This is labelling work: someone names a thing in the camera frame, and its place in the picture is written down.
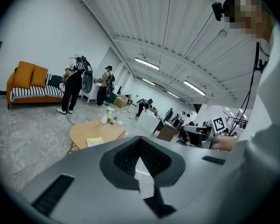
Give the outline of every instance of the yellow paper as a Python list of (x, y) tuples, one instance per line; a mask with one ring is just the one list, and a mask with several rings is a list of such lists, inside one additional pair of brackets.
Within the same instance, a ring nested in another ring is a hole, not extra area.
[(88, 147), (92, 147), (92, 146), (96, 146), (96, 145), (99, 145), (99, 144), (103, 144), (103, 143), (104, 143), (102, 137), (98, 137), (98, 138), (89, 138), (89, 139), (86, 139), (86, 141), (87, 141), (87, 146), (88, 146)]

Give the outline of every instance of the white sleeve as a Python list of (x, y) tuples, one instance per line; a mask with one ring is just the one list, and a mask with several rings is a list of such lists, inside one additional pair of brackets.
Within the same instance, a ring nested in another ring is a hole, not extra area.
[(67, 68), (71, 69), (71, 58), (69, 58), (65, 63), (65, 69)]

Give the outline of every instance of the black vent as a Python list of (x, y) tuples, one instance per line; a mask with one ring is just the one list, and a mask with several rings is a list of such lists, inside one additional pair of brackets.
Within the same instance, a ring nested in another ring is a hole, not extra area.
[(40, 213), (48, 216), (73, 181), (73, 177), (66, 175), (59, 176), (44, 193), (40, 195), (32, 206)]
[(219, 165), (223, 165), (226, 161), (225, 159), (219, 159), (219, 158), (214, 158), (214, 157), (210, 157), (210, 156), (205, 156), (202, 159), (205, 161), (208, 161), (208, 162), (219, 164)]
[(119, 151), (114, 156), (115, 165), (123, 172), (134, 176), (136, 163), (141, 157), (144, 165), (152, 177), (166, 170), (171, 164), (171, 158), (144, 140), (137, 140), (133, 144)]

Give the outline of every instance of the headset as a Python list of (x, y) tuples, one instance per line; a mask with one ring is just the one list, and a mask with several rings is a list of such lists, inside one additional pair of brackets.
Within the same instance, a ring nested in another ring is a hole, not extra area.
[(211, 7), (213, 8), (214, 15), (217, 21), (221, 21), (223, 18), (224, 10), (220, 2), (214, 2)]
[(92, 67), (85, 56), (79, 57), (75, 54), (75, 57), (72, 58), (77, 61), (74, 71), (83, 71), (81, 89), (85, 94), (88, 94), (92, 89)]

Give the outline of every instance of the orange cushion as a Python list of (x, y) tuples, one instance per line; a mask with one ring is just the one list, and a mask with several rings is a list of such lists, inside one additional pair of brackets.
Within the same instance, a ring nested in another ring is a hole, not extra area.
[(32, 74), (30, 86), (38, 86), (44, 88), (46, 86), (46, 76), (48, 69), (35, 65)]
[(29, 89), (34, 67), (35, 65), (32, 63), (20, 61), (14, 75), (13, 87)]

